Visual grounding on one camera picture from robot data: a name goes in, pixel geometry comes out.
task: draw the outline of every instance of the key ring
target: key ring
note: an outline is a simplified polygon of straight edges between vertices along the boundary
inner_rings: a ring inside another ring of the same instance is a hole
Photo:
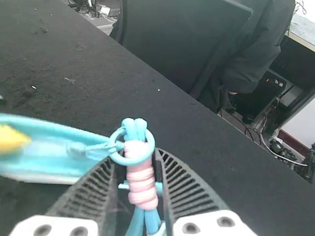
[[[109,149],[110,158],[114,162],[116,162],[117,164],[122,165],[122,166],[135,166],[135,165],[138,165],[138,164],[144,162],[145,160],[147,160],[151,156],[151,154],[154,152],[156,144],[155,144],[153,134],[148,129],[146,130],[145,133],[146,133],[146,140],[147,140],[147,143],[149,145],[149,148],[148,148],[149,151],[147,153],[143,154],[142,156],[139,156],[138,158],[129,159],[129,158],[125,158],[125,157],[121,156],[117,152],[116,148],[114,148],[116,141],[121,136],[126,134],[126,130],[123,127],[118,128],[109,138],[108,145],[110,147],[113,147],[113,148]]]

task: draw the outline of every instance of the black table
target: black table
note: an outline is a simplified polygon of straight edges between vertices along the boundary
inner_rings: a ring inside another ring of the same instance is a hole
[[[2,112],[110,135],[149,122],[157,146],[188,163],[260,236],[315,230],[315,190],[58,0],[0,1]],[[67,186],[0,178],[0,227],[43,214]]]

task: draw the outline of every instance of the chair backrest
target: chair backrest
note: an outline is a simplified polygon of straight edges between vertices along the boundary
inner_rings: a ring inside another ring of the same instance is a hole
[[[233,0],[123,0],[119,42],[198,98],[252,11]]]

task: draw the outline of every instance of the dark jacket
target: dark jacket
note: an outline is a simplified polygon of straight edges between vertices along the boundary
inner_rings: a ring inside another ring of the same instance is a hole
[[[212,74],[199,101],[212,111],[230,107],[228,91],[250,93],[280,54],[280,43],[291,22],[294,0],[235,0],[253,15],[223,63]]]

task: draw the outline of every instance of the knot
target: knot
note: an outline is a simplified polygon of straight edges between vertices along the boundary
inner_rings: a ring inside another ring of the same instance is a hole
[[[140,140],[125,142],[125,158],[137,158],[147,153],[149,145]],[[155,186],[154,169],[151,157],[139,165],[127,166],[129,181],[128,199],[131,204],[143,210],[153,210],[158,206],[158,196]]]

